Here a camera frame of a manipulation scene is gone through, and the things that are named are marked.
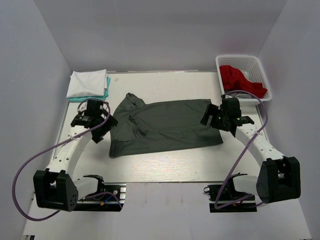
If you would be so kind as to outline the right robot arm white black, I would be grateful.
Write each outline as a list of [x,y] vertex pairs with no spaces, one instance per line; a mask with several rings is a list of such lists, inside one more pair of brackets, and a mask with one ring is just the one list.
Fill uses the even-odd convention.
[[267,141],[262,129],[257,128],[249,116],[242,115],[237,98],[224,97],[219,106],[209,104],[200,123],[230,132],[244,145],[235,166],[246,152],[250,152],[260,167],[258,176],[229,171],[215,196],[217,209],[227,207],[227,204],[218,205],[223,193],[229,194],[232,205],[251,196],[258,196],[264,204],[301,196],[299,161],[294,156],[285,156]]

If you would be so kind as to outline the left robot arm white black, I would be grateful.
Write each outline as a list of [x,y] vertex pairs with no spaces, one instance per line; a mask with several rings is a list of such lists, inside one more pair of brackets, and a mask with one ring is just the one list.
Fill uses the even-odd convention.
[[103,177],[87,174],[75,178],[76,165],[89,142],[101,142],[118,122],[111,115],[107,102],[89,99],[84,109],[70,123],[66,142],[44,170],[33,176],[37,206],[45,209],[71,212],[79,201],[99,199],[106,195]]

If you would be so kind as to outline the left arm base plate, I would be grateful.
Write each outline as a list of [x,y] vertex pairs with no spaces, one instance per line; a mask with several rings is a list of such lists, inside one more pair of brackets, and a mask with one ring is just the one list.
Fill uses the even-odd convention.
[[97,192],[79,200],[74,212],[120,212],[125,203],[126,183],[103,183]]

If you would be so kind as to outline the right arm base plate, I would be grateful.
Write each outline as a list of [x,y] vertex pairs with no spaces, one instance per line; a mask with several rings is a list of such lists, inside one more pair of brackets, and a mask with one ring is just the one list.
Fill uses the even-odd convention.
[[[209,196],[209,211],[210,213],[254,213],[257,212],[256,199],[252,195],[241,201],[237,201],[231,205],[221,209],[215,208],[216,198],[221,188],[221,183],[207,185],[203,192]],[[229,202],[243,198],[247,195],[245,192],[237,192],[231,186],[226,186],[222,191],[217,206],[228,204]]]

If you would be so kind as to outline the dark grey t shirt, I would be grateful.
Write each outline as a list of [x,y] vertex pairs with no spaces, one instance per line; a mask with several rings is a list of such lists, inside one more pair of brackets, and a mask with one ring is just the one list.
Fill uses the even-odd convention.
[[109,157],[221,145],[219,130],[201,124],[210,103],[188,99],[146,104],[127,93],[113,114],[118,124],[110,131]]

